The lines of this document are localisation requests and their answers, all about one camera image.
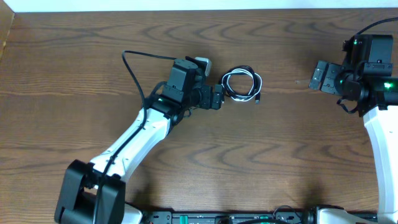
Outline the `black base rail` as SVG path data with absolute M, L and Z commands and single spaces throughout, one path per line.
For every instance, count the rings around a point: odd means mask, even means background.
M 282 205 L 272 212 L 176 212 L 144 211 L 140 224 L 317 224 L 317 223 L 380 223 L 376 213 L 348 212 L 335 205 L 316 205 L 296 210 Z

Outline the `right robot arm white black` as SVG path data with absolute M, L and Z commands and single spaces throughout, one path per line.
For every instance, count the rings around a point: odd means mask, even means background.
M 392 76 L 393 37 L 356 34 L 344 42 L 342 64 L 320 60 L 308 87 L 339 96 L 368 132 L 376 168 L 377 223 L 397 223 L 397 78 Z

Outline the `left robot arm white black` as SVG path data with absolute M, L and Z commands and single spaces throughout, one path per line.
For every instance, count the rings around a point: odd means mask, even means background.
M 126 185 L 149 151 L 192 108 L 218 110 L 223 87 L 206 84 L 211 61 L 176 58 L 169 80 L 144 100 L 131 126 L 104 152 L 85 163 L 73 161 L 65 171 L 55 209 L 57 223 L 140 223 L 142 212 L 125 201 Z

